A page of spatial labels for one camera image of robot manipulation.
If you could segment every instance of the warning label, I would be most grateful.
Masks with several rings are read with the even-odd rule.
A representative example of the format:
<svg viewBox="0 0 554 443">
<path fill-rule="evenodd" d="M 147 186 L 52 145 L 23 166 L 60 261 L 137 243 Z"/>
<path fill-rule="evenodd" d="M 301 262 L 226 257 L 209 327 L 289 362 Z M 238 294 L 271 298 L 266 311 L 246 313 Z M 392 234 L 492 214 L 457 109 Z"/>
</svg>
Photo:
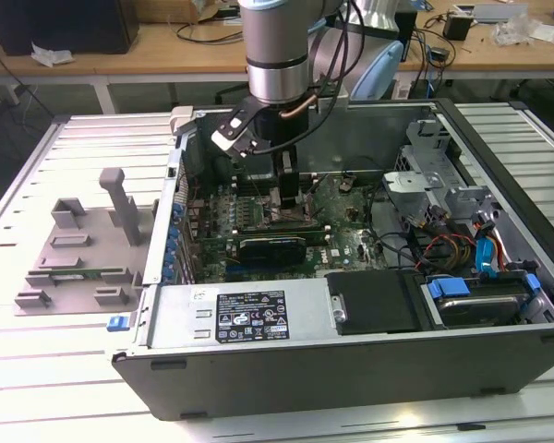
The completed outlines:
<svg viewBox="0 0 554 443">
<path fill-rule="evenodd" d="M 284 291 L 221 293 L 217 303 L 219 343 L 289 339 Z"/>
</svg>

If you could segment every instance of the copper pipe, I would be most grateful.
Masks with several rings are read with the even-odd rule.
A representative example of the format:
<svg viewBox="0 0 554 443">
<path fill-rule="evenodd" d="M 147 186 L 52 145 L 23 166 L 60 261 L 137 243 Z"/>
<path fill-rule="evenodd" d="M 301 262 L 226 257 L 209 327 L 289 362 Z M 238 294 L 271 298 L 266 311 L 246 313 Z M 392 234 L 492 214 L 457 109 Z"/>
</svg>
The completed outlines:
<svg viewBox="0 0 554 443">
<path fill-rule="evenodd" d="M 294 118 L 294 117 L 300 115 L 301 113 L 303 113 L 306 110 L 306 108 L 308 108 L 310 105 L 314 104 L 314 102 L 317 99 L 318 99 L 317 95 L 312 95 L 312 96 L 308 97 L 303 103 L 300 103 L 300 105 L 297 106 L 295 109 L 293 109 L 291 111 L 281 111 L 279 113 L 279 116 L 283 120 L 289 120 L 290 118 Z"/>
</svg>

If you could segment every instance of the desk leg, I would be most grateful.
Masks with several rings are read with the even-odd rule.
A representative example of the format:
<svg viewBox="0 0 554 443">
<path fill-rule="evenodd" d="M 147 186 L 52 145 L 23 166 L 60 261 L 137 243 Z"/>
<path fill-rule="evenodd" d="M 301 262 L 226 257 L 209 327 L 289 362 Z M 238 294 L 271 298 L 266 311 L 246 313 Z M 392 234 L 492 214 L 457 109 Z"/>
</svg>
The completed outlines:
<svg viewBox="0 0 554 443">
<path fill-rule="evenodd" d="M 178 106 L 178 92 L 176 91 L 175 83 L 167 83 L 168 86 L 168 95 L 170 96 L 171 107 L 174 108 Z"/>
<path fill-rule="evenodd" d="M 4 85 L 0 87 L 0 95 L 10 106 L 20 105 L 20 100 L 18 99 L 15 89 L 16 86 L 12 85 Z"/>
<path fill-rule="evenodd" d="M 117 107 L 114 103 L 111 91 L 109 91 L 109 85 L 106 83 L 93 84 L 92 87 L 96 92 L 96 96 L 99 99 L 103 114 L 119 114 Z"/>
<path fill-rule="evenodd" d="M 503 92 L 505 90 L 505 86 L 509 84 L 509 80 L 497 80 L 495 84 L 495 89 L 492 91 L 490 95 L 490 99 L 494 102 L 500 102 L 503 97 Z"/>
<path fill-rule="evenodd" d="M 413 86 L 413 74 L 410 72 L 399 72 L 396 74 L 394 83 L 394 92 L 391 97 L 393 100 L 408 100 L 410 89 Z"/>
</svg>

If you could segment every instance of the floor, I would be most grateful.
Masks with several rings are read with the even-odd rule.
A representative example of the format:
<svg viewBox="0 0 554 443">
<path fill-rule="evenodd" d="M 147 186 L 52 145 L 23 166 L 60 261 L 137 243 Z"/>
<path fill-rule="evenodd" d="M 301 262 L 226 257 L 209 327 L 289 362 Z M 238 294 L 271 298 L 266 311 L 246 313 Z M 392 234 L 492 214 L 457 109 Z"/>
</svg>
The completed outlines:
<svg viewBox="0 0 554 443">
<path fill-rule="evenodd" d="M 494 99 L 508 101 L 507 85 L 502 94 Z M 232 84 L 190 84 L 177 85 L 181 104 L 213 104 L 217 90 Z M 440 97 L 452 99 L 457 103 L 488 102 L 495 89 L 495 82 L 454 81 L 439 90 Z M 425 85 L 415 90 L 416 97 L 424 97 Z M 171 109 L 171 99 L 166 85 L 115 85 L 113 95 L 121 113 L 167 112 Z M 244 96 L 244 92 L 226 96 L 225 102 L 231 103 Z M 100 107 L 89 86 L 41 86 L 36 95 L 54 114 L 99 114 Z M 532 80 L 520 91 L 519 100 L 525 102 L 554 131 L 554 84 L 546 80 Z M 20 105 L 8 108 L 0 106 L 0 197 L 17 175 L 33 151 L 42 133 L 50 125 L 50 118 L 30 95 L 23 91 Z"/>
</svg>

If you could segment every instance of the white cable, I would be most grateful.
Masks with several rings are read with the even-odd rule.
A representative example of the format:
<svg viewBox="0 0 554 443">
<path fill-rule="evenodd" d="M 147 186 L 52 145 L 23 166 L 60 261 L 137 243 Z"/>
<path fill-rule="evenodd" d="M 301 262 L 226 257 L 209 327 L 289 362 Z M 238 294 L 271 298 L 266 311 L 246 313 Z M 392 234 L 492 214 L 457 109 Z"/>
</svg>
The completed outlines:
<svg viewBox="0 0 554 443">
<path fill-rule="evenodd" d="M 29 94 L 29 101 L 27 102 L 27 106 L 25 106 L 25 111 L 22 113 L 22 128 L 25 130 L 27 134 L 29 134 L 29 130 L 27 129 L 27 126 L 25 125 L 27 122 L 27 112 L 29 111 L 30 104 L 33 101 L 33 97 L 37 93 L 37 90 L 39 89 L 39 85 L 35 85 L 35 90 L 32 92 L 32 94 Z"/>
</svg>

